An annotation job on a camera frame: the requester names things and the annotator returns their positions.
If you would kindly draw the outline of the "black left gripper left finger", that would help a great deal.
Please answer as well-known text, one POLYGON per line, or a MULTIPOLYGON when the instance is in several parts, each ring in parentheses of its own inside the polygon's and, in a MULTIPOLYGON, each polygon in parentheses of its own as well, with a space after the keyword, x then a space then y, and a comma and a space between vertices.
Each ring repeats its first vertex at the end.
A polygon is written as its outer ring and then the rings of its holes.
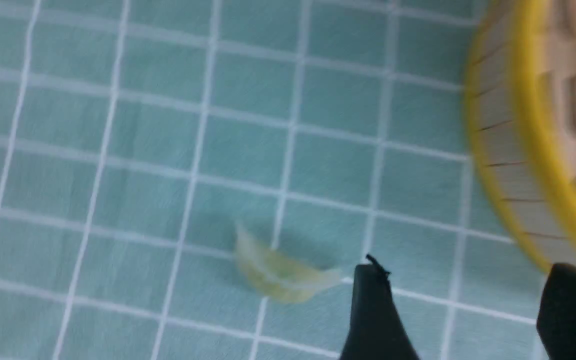
POLYGON ((418 360, 385 269, 372 255, 354 269, 349 332, 341 360, 418 360))

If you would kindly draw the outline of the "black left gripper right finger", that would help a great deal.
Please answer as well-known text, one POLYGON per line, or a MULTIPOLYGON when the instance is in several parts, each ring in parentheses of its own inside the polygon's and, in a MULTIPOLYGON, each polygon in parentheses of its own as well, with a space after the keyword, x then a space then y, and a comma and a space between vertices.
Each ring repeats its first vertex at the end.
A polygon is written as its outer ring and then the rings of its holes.
POLYGON ((576 266, 555 263, 542 290, 536 320, 551 360, 576 360, 576 266))

